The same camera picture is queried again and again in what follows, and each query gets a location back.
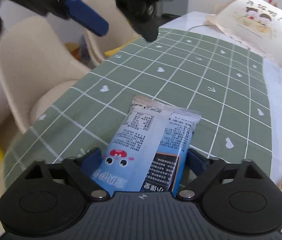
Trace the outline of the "beige chair with yellow cushion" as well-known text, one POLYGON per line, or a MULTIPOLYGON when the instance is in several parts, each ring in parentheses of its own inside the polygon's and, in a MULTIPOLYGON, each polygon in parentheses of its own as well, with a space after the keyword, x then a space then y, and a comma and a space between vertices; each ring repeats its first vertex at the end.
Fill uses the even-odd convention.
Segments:
POLYGON ((85 30, 88 53, 95 66, 101 64, 107 51, 120 49, 140 36, 117 8, 115 0, 83 0, 95 11, 97 22, 85 30))

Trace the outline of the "blue snack packet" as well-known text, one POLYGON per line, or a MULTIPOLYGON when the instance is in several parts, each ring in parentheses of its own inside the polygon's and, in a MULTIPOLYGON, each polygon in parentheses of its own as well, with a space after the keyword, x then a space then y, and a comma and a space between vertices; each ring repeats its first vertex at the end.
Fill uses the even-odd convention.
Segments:
POLYGON ((201 113, 137 95, 91 178, 116 191, 176 194, 201 113))

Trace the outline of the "mesh food cover tent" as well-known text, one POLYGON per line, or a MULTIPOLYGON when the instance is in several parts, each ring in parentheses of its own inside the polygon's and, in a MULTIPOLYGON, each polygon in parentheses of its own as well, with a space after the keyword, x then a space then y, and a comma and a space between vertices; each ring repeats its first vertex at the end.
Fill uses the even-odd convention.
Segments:
POLYGON ((207 20, 252 52, 282 64, 282 10, 263 0, 235 0, 207 20))

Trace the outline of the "green checked tablecloth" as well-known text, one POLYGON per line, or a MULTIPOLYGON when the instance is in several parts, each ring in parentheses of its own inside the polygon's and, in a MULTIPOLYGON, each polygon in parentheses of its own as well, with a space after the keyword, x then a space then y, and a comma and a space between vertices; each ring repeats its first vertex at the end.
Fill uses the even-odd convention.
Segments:
POLYGON ((59 163, 105 150, 140 94, 202 114, 191 147, 230 163, 251 159, 271 172, 270 103, 263 58, 219 38, 162 28, 105 60, 36 118, 4 159, 4 184, 36 160, 59 163))

